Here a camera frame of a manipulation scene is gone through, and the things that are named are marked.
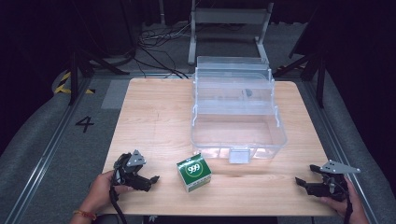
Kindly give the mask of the person's left hand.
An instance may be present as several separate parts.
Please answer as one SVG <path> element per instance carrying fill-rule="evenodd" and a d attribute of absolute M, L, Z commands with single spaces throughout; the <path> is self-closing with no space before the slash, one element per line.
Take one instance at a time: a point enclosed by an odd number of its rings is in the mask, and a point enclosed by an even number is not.
<path fill-rule="evenodd" d="M 99 174 L 92 182 L 89 193 L 79 209 L 94 214 L 110 204 L 109 192 L 112 177 L 113 171 Z"/>

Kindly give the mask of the clear plastic storage box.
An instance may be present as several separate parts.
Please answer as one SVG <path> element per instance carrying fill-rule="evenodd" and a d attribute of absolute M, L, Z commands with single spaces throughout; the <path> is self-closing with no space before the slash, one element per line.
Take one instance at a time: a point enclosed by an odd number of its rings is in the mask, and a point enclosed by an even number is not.
<path fill-rule="evenodd" d="M 191 143 L 194 153 L 230 163 L 272 159 L 287 144 L 265 59 L 197 58 Z"/>

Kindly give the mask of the green and white carton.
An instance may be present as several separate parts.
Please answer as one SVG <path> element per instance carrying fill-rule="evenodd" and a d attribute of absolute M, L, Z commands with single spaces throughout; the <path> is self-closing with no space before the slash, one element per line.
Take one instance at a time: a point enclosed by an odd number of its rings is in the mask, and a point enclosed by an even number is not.
<path fill-rule="evenodd" d="M 177 169 L 187 192 L 192 192 L 211 181 L 212 172 L 201 154 L 178 162 Z"/>

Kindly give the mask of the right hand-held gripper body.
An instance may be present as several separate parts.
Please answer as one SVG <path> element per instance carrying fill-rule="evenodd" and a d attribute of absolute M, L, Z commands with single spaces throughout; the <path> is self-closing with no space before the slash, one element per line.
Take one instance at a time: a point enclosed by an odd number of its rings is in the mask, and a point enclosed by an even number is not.
<path fill-rule="evenodd" d="M 322 166 L 319 166 L 323 172 L 321 183 L 309 183 L 310 187 L 306 189 L 308 195 L 316 197 L 330 197 L 338 202 L 343 201 L 348 194 L 345 174 L 358 174 L 361 169 L 351 167 L 338 161 L 328 160 Z"/>

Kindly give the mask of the grey metal stand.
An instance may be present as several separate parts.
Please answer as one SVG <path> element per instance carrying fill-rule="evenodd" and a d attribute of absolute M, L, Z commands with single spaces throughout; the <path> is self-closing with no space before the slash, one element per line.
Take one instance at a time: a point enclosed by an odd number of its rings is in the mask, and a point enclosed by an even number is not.
<path fill-rule="evenodd" d="M 271 19 L 274 3 L 270 2 L 266 9 L 247 8 L 200 8 L 195 0 L 191 0 L 191 39 L 188 55 L 188 64 L 195 64 L 196 59 L 196 24 L 197 23 L 234 23 L 234 24 L 259 24 L 261 32 L 254 41 L 261 58 L 268 59 L 263 40 Z"/>

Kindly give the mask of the black tripod stand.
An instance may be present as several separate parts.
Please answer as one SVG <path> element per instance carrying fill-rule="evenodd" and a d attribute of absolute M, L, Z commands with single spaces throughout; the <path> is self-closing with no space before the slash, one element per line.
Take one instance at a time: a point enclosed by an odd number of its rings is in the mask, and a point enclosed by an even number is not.
<path fill-rule="evenodd" d="M 128 72 L 121 71 L 115 65 L 106 62 L 104 59 L 96 56 L 85 49 L 74 48 L 70 55 L 70 78 L 71 78 L 71 96 L 69 105 L 73 105 L 79 95 L 78 90 L 78 72 L 81 72 L 84 77 L 92 77 L 94 74 L 93 66 L 90 61 L 94 61 L 111 71 L 116 75 L 128 75 Z"/>
<path fill-rule="evenodd" d="M 273 77 L 281 77 L 286 75 L 293 69 L 304 64 L 303 72 L 300 74 L 300 78 L 303 81 L 310 81 L 314 76 L 317 76 L 317 88 L 316 88 L 316 100 L 320 108 L 324 107 L 323 104 L 323 92 L 324 92 L 324 81 L 325 81 L 325 58 L 321 53 L 312 53 L 305 55 L 297 61 L 286 65 L 280 66 L 276 69 Z"/>

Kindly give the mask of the person's right hand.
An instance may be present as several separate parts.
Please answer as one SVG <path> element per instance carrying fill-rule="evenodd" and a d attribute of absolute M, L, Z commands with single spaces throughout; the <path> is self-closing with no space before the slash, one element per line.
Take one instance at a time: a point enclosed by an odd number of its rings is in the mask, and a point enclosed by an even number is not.
<path fill-rule="evenodd" d="M 350 218 L 366 217 L 364 207 L 361 199 L 355 190 L 351 181 L 346 177 L 346 183 L 349 193 L 349 199 L 352 204 L 352 213 Z M 320 201 L 333 209 L 340 217 L 345 217 L 347 214 L 347 201 L 337 202 L 329 197 L 320 197 Z"/>

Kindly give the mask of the yellow and black striped tape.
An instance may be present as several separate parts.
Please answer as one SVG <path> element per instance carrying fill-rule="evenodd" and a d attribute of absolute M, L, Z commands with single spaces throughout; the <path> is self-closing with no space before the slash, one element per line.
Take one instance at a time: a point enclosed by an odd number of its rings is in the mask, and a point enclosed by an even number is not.
<path fill-rule="evenodd" d="M 71 76 L 71 72 L 66 72 L 63 76 L 62 76 L 62 78 L 61 78 L 61 80 L 60 80 L 60 82 L 59 82 L 59 84 L 58 84 L 58 86 L 55 88 L 55 90 L 54 90 L 54 93 L 67 93 L 67 94 L 71 94 L 72 93 L 72 91 L 71 91 L 71 89 L 67 89 L 66 87 L 65 87 L 65 84 L 66 84 L 66 82 L 67 82 L 67 80 L 70 78 L 70 76 Z M 87 89 L 86 91 L 85 91 L 85 93 L 86 94 L 95 94 L 96 93 L 96 90 L 95 89 Z"/>

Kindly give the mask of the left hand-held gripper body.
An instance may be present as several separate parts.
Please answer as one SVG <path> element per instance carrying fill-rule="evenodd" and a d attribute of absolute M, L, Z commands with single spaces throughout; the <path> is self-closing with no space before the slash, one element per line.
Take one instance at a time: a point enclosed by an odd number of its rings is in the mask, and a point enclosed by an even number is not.
<path fill-rule="evenodd" d="M 145 163 L 146 160 L 137 149 L 134 152 L 122 154 L 114 163 L 113 180 L 115 184 L 149 191 L 153 184 L 153 179 L 147 179 L 138 174 L 138 171 Z"/>

